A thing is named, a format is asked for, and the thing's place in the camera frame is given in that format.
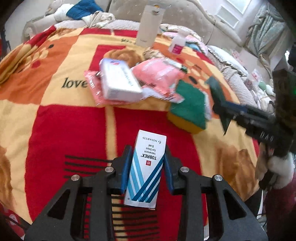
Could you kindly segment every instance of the cable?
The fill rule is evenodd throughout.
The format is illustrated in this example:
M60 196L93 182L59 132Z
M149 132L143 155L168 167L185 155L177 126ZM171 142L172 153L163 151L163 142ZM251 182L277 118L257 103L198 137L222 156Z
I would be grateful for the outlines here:
M23 229L24 231L27 230L26 227L24 227L23 225L19 224L17 221L13 220L12 218L10 218L10 217L8 217L8 216L5 216L5 215L4 215L4 217L5 217L5 219L8 219L9 221L13 222L15 225L19 226L19 227L20 227L21 229Z
M262 215L262 216L263 216L263 215L265 215L265 213L260 213L260 214L257 215L257 217L258 217L259 215ZM262 226L262 228L264 228L264 226L266 225L266 223L267 223L267 220L265 221L265 223L264 223L264 225Z

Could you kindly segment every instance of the wall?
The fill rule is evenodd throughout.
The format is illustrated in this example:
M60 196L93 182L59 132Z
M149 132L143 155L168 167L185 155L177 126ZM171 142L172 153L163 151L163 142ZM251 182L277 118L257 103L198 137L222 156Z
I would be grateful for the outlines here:
M27 21L43 16L53 0L24 0L9 17L5 24L6 40L11 49L22 42L22 31Z
M218 12L219 7L223 5L237 19L239 19L239 23L237 24L234 31L243 41L246 40L246 34L248 33L248 28L252 24L254 17L256 16L261 5L263 4L263 1L265 0L251 0L249 6L247 7L246 11L242 15L226 0L200 0L203 8L212 15L215 15Z

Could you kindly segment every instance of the white pillow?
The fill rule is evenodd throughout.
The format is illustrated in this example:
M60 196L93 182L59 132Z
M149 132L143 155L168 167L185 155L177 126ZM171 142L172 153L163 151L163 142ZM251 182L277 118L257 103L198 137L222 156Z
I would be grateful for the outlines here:
M208 46L211 50L213 50L223 61L228 62L232 64L234 67L236 67L239 71L241 71L243 74L248 76L248 71L229 53L224 51L223 49L220 49L216 46Z
M65 3L60 6L56 12L54 13L54 18L57 22L62 22L66 20L73 20L72 18L68 17L66 13L72 8L74 4Z

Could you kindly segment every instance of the bedspread pattern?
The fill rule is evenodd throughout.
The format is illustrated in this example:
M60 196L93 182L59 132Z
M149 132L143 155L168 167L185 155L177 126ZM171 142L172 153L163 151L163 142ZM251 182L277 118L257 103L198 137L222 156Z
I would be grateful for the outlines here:
M136 34L52 26L0 63L0 200L26 221L36 218L71 175L95 174L110 164L102 159L113 160L125 145L133 146L139 129L166 135L172 154L184 165L206 176L223 175L242 199L256 191L257 145L235 123L223 136L213 115L206 130L191 135L167 120L169 103L162 100L95 106L84 70L98 70L104 56L123 49L134 50L143 60L145 49L134 44ZM205 81L214 76L226 99L238 103L205 56L186 47L176 57L169 45L169 39L158 36L154 48L188 68L184 81L210 96ZM181 197L169 195L164 178L156 211L125 207L121 196L112 203L117 240L177 239Z

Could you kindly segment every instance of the screw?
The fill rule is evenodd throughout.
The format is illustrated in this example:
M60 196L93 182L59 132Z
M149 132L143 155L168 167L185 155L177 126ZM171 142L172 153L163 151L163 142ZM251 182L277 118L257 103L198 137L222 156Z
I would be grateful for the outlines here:
M71 180L72 180L72 181L78 181L78 180L79 180L79 178L80 178L80 176L79 176L79 175L77 175L77 174L75 174L75 175L71 176Z
M189 172L188 167L181 167L180 170L181 170L181 172Z
M214 177L216 179L216 181L222 181L223 177L221 175L215 175Z
M105 172L113 172L114 168L113 167L106 167Z

